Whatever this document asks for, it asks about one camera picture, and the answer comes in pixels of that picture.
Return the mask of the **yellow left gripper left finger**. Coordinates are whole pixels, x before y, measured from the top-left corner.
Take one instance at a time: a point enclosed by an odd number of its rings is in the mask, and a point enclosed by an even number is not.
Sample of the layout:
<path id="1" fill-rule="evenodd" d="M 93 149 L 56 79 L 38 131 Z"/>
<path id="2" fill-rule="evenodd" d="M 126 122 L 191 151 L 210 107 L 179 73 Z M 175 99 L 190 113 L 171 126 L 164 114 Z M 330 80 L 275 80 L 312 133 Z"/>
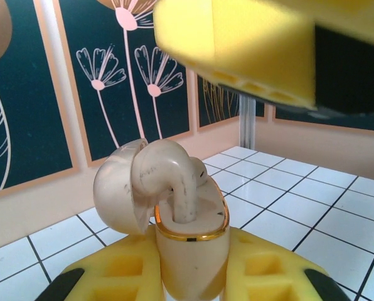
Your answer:
<path id="1" fill-rule="evenodd" d="M 67 266 L 37 300 L 163 299 L 156 230 L 128 235 Z"/>

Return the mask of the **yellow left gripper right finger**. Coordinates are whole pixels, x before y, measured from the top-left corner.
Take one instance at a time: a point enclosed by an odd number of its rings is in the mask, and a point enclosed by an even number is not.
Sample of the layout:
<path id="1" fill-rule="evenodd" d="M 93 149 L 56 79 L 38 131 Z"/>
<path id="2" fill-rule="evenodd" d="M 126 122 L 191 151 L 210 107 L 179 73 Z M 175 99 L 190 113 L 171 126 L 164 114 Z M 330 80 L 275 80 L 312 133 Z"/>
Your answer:
<path id="1" fill-rule="evenodd" d="M 231 227 L 223 299 L 343 301 L 347 294 L 319 265 Z"/>

